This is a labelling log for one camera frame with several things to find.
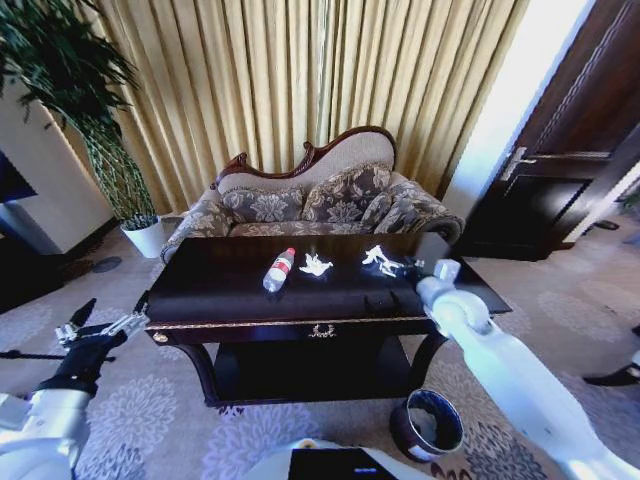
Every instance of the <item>drawer handle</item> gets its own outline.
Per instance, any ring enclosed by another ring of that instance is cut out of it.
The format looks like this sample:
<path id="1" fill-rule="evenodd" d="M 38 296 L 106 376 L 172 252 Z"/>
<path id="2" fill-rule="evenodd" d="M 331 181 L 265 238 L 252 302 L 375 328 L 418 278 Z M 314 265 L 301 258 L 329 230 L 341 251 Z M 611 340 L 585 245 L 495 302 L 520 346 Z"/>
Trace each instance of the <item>drawer handle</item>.
<path id="1" fill-rule="evenodd" d="M 313 333 L 309 334 L 309 338 L 331 338 L 331 337 L 336 337 L 337 335 L 335 333 L 333 333 L 335 331 L 335 328 L 333 328 L 333 325 L 329 324 L 328 327 L 329 327 L 329 329 L 326 332 L 321 332 L 320 331 L 320 324 L 316 325 L 315 327 L 313 327 Z"/>

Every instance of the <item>throw pillow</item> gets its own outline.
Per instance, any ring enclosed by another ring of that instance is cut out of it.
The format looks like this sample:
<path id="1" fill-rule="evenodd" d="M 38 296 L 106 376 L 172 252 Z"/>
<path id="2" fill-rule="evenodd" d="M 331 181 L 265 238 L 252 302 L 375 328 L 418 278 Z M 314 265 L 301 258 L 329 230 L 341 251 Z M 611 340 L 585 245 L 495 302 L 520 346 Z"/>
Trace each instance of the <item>throw pillow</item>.
<path id="1" fill-rule="evenodd" d="M 392 198 L 389 193 L 380 192 L 364 211 L 360 225 L 367 231 L 373 231 L 376 225 L 380 223 L 380 220 L 389 212 L 391 202 Z"/>
<path id="2" fill-rule="evenodd" d="M 360 220 L 371 201 L 389 184 L 383 163 L 365 163 L 332 175 L 311 189 L 302 219 L 349 223 Z"/>
<path id="3" fill-rule="evenodd" d="M 302 187 L 276 191 L 238 187 L 226 192 L 222 203 L 238 223 L 287 222 L 300 219 L 302 198 Z"/>

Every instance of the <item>plastic bottle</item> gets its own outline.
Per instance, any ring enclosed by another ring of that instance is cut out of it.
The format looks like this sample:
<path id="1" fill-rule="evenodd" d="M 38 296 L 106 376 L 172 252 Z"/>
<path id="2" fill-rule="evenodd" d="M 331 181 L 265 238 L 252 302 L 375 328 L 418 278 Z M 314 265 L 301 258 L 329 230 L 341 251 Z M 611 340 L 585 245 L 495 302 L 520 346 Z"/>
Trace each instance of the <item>plastic bottle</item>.
<path id="1" fill-rule="evenodd" d="M 289 270 L 291 270 L 293 266 L 293 258 L 295 255 L 296 251 L 294 248 L 287 248 L 286 251 L 278 255 L 278 258 L 273 262 L 273 265 L 271 265 L 271 268 L 269 268 L 269 271 L 262 281 L 262 285 L 267 291 L 274 293 L 282 288 L 282 284 L 287 279 Z"/>

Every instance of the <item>curtain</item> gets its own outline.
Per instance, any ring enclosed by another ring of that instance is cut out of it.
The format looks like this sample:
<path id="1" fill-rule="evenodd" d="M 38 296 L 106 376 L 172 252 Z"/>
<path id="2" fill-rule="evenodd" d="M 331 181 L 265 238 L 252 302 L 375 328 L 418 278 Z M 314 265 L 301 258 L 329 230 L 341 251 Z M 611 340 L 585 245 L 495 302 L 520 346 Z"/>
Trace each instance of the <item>curtain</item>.
<path id="1" fill-rule="evenodd" d="M 292 169 L 309 140 L 381 125 L 396 170 L 442 194 L 527 0 L 99 0 L 138 69 L 118 113 L 160 213 L 246 151 Z"/>

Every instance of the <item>sofa armrest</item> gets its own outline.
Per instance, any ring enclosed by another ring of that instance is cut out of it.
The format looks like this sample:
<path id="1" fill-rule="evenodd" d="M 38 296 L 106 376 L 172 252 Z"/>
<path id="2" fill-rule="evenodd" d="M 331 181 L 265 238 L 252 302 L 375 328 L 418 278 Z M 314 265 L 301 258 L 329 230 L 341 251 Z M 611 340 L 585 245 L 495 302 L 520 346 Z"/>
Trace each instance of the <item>sofa armrest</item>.
<path id="1" fill-rule="evenodd" d="M 207 190 L 189 209 L 184 220 L 164 244 L 160 258 L 165 265 L 169 263 L 185 238 L 226 237 L 232 224 L 233 215 L 223 205 L 220 194 L 213 190 Z"/>
<path id="2" fill-rule="evenodd" d="M 374 233 L 437 232 L 449 245 L 462 235 L 464 220 L 416 182 L 394 172 L 388 192 L 392 197 L 391 208 Z"/>

